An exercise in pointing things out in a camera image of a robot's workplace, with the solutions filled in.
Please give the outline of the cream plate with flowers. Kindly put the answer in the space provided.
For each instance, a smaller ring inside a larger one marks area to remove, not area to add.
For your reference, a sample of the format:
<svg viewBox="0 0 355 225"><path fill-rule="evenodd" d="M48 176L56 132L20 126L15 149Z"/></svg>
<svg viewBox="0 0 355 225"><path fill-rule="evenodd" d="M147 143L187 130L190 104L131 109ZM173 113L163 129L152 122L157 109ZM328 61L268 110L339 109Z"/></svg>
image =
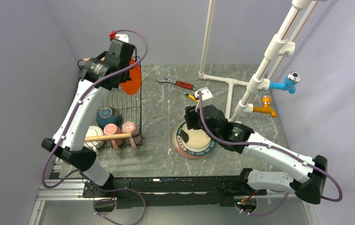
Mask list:
<svg viewBox="0 0 355 225"><path fill-rule="evenodd" d="M185 135L182 134L184 143L191 149L200 149L208 146L211 142L210 137L201 129L183 129Z"/></svg>

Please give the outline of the orange bowl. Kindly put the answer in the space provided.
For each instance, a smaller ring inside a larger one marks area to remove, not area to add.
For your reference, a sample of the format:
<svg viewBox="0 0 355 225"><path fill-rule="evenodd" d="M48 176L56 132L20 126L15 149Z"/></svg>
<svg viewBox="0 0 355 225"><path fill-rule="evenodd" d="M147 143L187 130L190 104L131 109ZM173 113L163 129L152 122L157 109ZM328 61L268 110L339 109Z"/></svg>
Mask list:
<svg viewBox="0 0 355 225"><path fill-rule="evenodd" d="M135 95L141 89L142 85L142 74L139 64L129 70L129 78L129 81L120 84L121 89L127 95Z"/></svg>

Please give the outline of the dark brown bowl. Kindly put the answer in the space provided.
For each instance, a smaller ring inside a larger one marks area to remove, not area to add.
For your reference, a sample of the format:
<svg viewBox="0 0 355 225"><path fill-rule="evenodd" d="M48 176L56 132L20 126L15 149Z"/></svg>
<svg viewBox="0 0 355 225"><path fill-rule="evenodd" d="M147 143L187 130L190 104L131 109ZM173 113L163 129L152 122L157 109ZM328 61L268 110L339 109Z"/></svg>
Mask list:
<svg viewBox="0 0 355 225"><path fill-rule="evenodd" d="M101 129L104 129L108 124L120 126L122 116L115 108L105 107L96 114L96 122Z"/></svg>

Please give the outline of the light pink mug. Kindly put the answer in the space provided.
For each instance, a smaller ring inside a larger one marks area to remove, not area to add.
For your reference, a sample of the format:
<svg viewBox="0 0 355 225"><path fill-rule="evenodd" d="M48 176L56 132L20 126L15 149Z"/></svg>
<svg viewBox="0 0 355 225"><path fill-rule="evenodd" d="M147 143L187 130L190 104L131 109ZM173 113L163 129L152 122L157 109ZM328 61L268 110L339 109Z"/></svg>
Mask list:
<svg viewBox="0 0 355 225"><path fill-rule="evenodd" d="M138 144L141 143L140 127L135 122L127 121L122 125L122 132L131 135L127 141L132 148L136 149Z"/></svg>

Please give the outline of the black wire dish rack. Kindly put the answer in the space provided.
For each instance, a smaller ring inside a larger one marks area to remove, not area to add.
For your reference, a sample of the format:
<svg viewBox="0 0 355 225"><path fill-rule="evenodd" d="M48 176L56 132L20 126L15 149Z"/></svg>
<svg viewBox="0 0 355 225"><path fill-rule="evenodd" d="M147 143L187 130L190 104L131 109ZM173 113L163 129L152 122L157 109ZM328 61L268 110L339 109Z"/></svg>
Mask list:
<svg viewBox="0 0 355 225"><path fill-rule="evenodd" d="M127 121L135 122L140 127L141 132L141 89L135 95L127 95L119 86L117 89L113 89L108 94L107 98L103 100L102 106L97 110L97 113L105 107L115 108L122 116L122 122L119 126L122 129L122 125ZM96 117L92 125L97 126ZM90 141L86 142L87 147L91 147L96 152L100 152L104 149L112 149L112 147L107 143L107 140L100 141ZM127 138L124 139L123 144L119 149L123 147L131 147L128 143Z"/></svg>

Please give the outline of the salmon pink mug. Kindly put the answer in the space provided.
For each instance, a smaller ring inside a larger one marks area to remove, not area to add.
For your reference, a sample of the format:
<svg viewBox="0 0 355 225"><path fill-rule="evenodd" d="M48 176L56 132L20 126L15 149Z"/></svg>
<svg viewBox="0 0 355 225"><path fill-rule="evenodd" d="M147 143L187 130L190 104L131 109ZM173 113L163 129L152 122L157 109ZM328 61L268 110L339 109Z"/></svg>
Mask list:
<svg viewBox="0 0 355 225"><path fill-rule="evenodd" d="M104 135L117 135L121 134L122 130L116 124L107 124L104 127ZM115 150L118 151L120 146L123 144L124 139L109 139L107 143Z"/></svg>

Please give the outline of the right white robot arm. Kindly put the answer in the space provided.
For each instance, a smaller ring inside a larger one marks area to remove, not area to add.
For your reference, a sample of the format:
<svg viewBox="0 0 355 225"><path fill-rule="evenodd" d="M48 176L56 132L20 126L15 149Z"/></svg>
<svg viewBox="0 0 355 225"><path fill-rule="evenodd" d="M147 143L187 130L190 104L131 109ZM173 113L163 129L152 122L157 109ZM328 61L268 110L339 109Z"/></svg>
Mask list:
<svg viewBox="0 0 355 225"><path fill-rule="evenodd" d="M241 194L247 195L259 189L285 191L311 204L320 204L324 198L325 157L309 157L277 145L246 125L229 122L214 105L203 108L187 106L184 119L189 130L203 130L225 150L260 158L280 170L243 169L237 181Z"/></svg>

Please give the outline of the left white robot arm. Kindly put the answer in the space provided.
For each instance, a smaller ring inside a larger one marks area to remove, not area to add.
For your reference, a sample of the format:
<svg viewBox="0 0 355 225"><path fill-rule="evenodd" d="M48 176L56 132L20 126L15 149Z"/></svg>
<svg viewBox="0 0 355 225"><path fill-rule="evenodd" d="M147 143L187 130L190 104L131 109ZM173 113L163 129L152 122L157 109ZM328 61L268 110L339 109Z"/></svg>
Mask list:
<svg viewBox="0 0 355 225"><path fill-rule="evenodd" d="M130 80L130 61L135 52L133 44L114 39L107 51L84 62L77 92L62 125L52 138L45 138L41 144L84 174L102 197L113 192L113 175L100 165L97 153L85 147L85 137L108 93Z"/></svg>

